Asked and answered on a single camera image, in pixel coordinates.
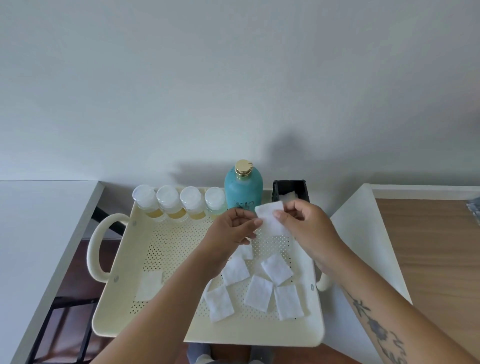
white handle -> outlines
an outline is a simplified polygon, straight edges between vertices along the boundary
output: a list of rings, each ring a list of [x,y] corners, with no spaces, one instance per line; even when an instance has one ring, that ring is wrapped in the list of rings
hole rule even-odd
[[[324,272],[322,272],[322,275],[320,276],[320,279],[318,280],[318,282],[316,284],[317,289],[320,292],[323,292],[323,291],[326,291],[327,289],[329,289],[331,285],[332,285],[332,280],[330,279],[330,277],[328,275],[326,275]]]
[[[114,222],[123,222],[128,224],[130,218],[124,214],[113,214],[103,219],[96,227],[95,231],[90,238],[87,249],[87,267],[90,275],[99,282],[106,283],[110,277],[109,272],[104,272],[100,266],[100,260],[98,259],[98,253],[100,252],[100,244],[102,243],[105,232]]]

person's left hand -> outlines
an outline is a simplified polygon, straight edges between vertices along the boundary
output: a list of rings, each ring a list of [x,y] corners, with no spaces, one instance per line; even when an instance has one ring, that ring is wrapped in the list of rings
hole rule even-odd
[[[262,222],[254,212],[236,207],[213,221],[196,249],[212,264],[214,276],[220,274],[239,245],[250,244],[247,237],[256,238],[253,232]]]

tattooed arm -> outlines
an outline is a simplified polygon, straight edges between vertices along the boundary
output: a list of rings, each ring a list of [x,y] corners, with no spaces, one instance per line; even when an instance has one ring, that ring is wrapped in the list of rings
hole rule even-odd
[[[385,364],[479,363],[358,258],[318,206],[295,200],[285,210],[288,213],[276,211],[275,217],[343,287]]]

tattoo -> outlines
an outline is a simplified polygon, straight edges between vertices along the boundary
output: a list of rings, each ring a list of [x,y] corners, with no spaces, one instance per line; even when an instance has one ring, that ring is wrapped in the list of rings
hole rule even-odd
[[[372,318],[372,311],[363,304],[362,300],[357,300],[350,293],[347,294],[352,299],[353,306],[357,310],[360,318],[366,318],[370,330],[375,334],[378,345],[384,355],[394,364],[408,364],[407,353],[405,352],[402,340],[398,338],[396,333],[388,331],[380,323]]]

yellow liquid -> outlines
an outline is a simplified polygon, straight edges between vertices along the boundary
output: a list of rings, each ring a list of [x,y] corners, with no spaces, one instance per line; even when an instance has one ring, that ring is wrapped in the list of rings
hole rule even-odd
[[[174,214],[167,213],[167,215],[170,216],[170,218],[181,218],[182,216],[185,216],[186,213],[187,211],[182,207],[178,212],[175,212]]]
[[[205,216],[206,216],[205,211],[202,211],[199,214],[190,215],[190,217],[194,220],[200,220],[201,218],[204,218]]]
[[[145,214],[149,217],[149,218],[159,218],[160,216],[163,215],[163,211],[158,209],[158,210],[155,210],[155,211],[151,211],[151,212],[145,212]]]

